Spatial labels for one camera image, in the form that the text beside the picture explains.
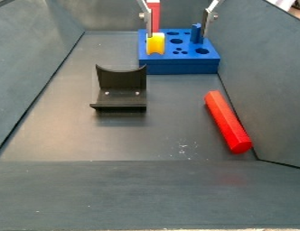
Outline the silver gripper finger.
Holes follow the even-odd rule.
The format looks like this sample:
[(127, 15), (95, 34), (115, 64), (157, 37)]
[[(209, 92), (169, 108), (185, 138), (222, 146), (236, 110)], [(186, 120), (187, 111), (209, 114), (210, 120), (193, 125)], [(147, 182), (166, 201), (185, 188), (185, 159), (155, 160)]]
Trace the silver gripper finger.
[(208, 36), (208, 29), (209, 25), (213, 21), (218, 18), (218, 13), (216, 12), (216, 9), (220, 7), (220, 5), (225, 2), (225, 0), (212, 0), (212, 3), (209, 7), (203, 11), (202, 16), (202, 29), (201, 29), (201, 35), (203, 37)]
[(139, 12), (139, 18), (143, 20), (146, 24), (146, 34), (147, 37), (151, 38), (153, 37), (153, 12), (145, 0), (137, 0), (137, 3), (142, 9), (142, 11)]

